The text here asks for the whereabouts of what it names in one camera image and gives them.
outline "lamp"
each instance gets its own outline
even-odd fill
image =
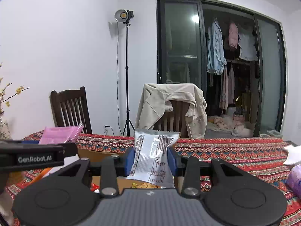
[[[134,17],[134,13],[133,11],[130,10],[124,10],[124,9],[120,9],[115,13],[115,19],[117,20],[117,22],[120,23],[124,23],[126,24],[126,50],[125,50],[125,74],[126,74],[126,115],[127,115],[127,119],[124,125],[124,130],[122,133],[122,136],[124,136],[124,132],[126,129],[126,135],[128,137],[130,137],[130,125],[132,126],[133,130],[135,130],[135,128],[133,127],[133,124],[130,120],[129,117],[129,113],[130,110],[128,108],[128,27],[131,25],[129,24],[130,19],[132,19]]]

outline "table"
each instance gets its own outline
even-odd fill
[[[39,140],[42,134],[42,131],[31,134],[25,140]],[[134,146],[134,139],[81,133],[76,143],[79,149],[106,155],[124,153],[128,147]],[[277,187],[287,199],[287,211],[280,225],[299,226],[301,203],[296,194],[285,184],[290,168],[283,165],[287,153],[282,148],[287,145],[279,138],[179,139],[175,150],[180,155],[195,156],[207,162],[212,158],[220,157]],[[27,171],[26,179],[22,183],[8,187],[7,190],[12,197],[39,172],[40,169]],[[210,190],[209,177],[201,176],[200,184],[202,191]]]

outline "silver snack bag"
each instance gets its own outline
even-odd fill
[[[147,129],[135,130],[135,159],[127,179],[136,179],[174,188],[167,162],[167,147],[174,145],[180,133]]]

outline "blue shirt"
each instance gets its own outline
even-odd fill
[[[227,61],[224,57],[222,31],[217,18],[208,28],[207,40],[207,72],[221,75]]]

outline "chair backrest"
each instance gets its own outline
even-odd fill
[[[52,91],[50,103],[57,127],[73,127],[83,123],[83,132],[92,133],[85,87],[59,93]]]
[[[173,112],[165,112],[155,123],[154,130],[181,132],[181,138],[188,138],[185,115],[189,103],[172,100]]]

